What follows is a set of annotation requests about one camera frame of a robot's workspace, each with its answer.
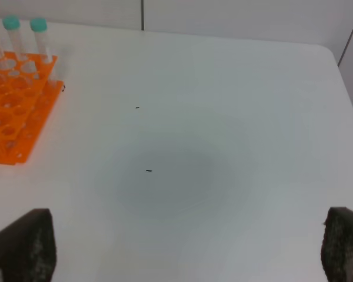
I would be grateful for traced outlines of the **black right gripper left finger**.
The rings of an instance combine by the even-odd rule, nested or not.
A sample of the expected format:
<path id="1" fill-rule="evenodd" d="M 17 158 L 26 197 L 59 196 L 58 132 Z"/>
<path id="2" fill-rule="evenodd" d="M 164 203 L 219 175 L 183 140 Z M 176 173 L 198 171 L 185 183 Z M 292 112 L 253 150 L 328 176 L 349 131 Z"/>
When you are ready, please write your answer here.
<path id="1" fill-rule="evenodd" d="M 51 281 L 56 260 L 50 209 L 33 209 L 0 231 L 0 281 Z"/>

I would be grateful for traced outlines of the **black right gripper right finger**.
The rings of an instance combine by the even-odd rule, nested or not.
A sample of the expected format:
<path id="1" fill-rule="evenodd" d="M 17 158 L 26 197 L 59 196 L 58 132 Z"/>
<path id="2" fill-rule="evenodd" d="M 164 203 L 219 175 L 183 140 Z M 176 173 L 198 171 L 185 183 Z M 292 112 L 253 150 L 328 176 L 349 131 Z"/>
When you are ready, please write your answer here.
<path id="1" fill-rule="evenodd" d="M 353 211 L 331 207 L 324 222 L 321 263 L 328 281 L 353 281 Z"/>

